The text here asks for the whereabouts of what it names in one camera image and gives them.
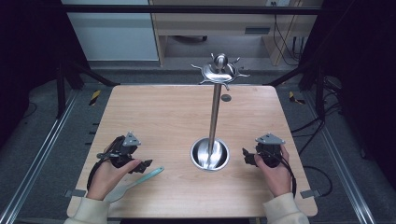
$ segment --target wrist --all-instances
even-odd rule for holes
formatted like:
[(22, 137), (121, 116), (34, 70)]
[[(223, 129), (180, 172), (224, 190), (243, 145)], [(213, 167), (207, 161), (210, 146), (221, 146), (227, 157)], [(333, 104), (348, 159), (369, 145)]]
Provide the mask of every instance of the wrist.
[(85, 197), (96, 201), (102, 201), (106, 196), (103, 196), (101, 194), (95, 194), (94, 192), (88, 191)]

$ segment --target person's right hand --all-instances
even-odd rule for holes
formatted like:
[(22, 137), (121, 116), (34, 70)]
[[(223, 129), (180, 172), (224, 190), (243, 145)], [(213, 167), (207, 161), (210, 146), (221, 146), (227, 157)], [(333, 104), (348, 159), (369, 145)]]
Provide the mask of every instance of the person's right hand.
[[(280, 148), (283, 158), (289, 162), (289, 152), (283, 145), (280, 145)], [(262, 160), (262, 157), (257, 154), (254, 155), (254, 160), (257, 166), (262, 170), (268, 188), (271, 190), (274, 197), (291, 192), (291, 175), (285, 165), (280, 163), (277, 167), (271, 168), (267, 166)]]

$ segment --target person's left hand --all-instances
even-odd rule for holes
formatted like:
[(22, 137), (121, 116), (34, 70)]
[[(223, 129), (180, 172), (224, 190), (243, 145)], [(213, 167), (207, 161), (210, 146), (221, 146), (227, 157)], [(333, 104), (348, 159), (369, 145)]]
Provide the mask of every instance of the person's left hand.
[(96, 170), (87, 198), (102, 201), (113, 190), (122, 178), (140, 164), (141, 160), (133, 160), (120, 168), (113, 166), (111, 161), (104, 161)]

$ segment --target white cabinet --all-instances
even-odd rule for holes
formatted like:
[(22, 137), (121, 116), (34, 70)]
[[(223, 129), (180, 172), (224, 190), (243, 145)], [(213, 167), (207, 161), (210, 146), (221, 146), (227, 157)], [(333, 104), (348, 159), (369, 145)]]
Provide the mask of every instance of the white cabinet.
[[(148, 5), (148, 0), (62, 0), (63, 4)], [(88, 61), (158, 61), (149, 13), (68, 13)]]

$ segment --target metal clip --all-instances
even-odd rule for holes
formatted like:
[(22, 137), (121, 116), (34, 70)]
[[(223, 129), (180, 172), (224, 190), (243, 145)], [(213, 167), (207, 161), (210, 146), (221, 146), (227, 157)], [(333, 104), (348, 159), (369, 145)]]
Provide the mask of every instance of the metal clip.
[(309, 190), (301, 191), (300, 194), (303, 197), (303, 199), (310, 197), (317, 198), (322, 195), (318, 189), (309, 189)]

